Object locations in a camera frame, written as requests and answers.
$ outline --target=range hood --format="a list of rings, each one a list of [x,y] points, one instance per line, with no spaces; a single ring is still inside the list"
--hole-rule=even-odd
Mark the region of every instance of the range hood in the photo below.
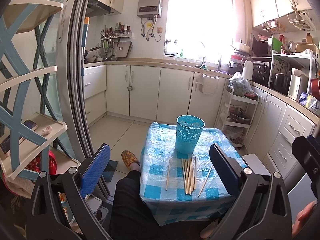
[[[98,0],[89,0],[85,16],[94,17],[94,16],[111,14],[114,12],[115,10],[113,10],[110,6],[102,2],[99,2]]]

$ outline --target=orange patterned slipper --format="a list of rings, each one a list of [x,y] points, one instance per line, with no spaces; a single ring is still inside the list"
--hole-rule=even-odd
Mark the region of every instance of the orange patterned slipper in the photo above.
[[[122,160],[124,162],[124,165],[130,169],[130,165],[131,163],[137,163],[137,164],[140,164],[140,162],[138,161],[138,159],[134,156],[134,154],[130,151],[123,151],[121,153],[121,157],[122,157]]]

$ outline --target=water heater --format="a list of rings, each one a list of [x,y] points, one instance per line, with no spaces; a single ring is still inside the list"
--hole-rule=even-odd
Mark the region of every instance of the water heater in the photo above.
[[[161,17],[162,0],[139,0],[137,16],[152,19],[154,16]]]

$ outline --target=drawer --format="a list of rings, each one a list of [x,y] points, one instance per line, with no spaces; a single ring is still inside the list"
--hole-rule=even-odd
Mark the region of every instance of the drawer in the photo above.
[[[84,101],[87,123],[90,124],[107,112],[105,92],[101,92]]]
[[[290,143],[281,133],[278,133],[278,136],[273,143],[269,154],[276,164],[282,177],[285,179],[289,171],[297,162],[297,159],[292,155]]]
[[[267,170],[270,172],[270,174],[273,174],[276,171],[279,171],[275,162],[272,160],[270,154],[267,154],[263,161],[263,165],[267,168]]]
[[[84,99],[107,90],[107,66],[95,66],[84,69]]]
[[[279,131],[292,144],[296,137],[310,135],[314,126],[303,114],[287,105]]]

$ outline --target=plastic tablecloth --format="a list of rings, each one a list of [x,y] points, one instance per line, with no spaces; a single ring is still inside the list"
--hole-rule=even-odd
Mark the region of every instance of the plastic tablecloth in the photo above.
[[[244,161],[219,129],[204,128],[193,152],[193,158],[197,157],[196,189],[191,195],[186,195],[181,159],[177,159],[175,151],[175,139],[176,126],[156,122],[150,126],[140,158],[140,197],[161,226],[177,221],[207,219],[212,215],[219,217],[228,210],[234,198],[226,191],[214,167],[198,197],[212,165],[209,158],[210,146],[214,143],[219,145],[224,153],[235,158],[242,168],[246,167]]]

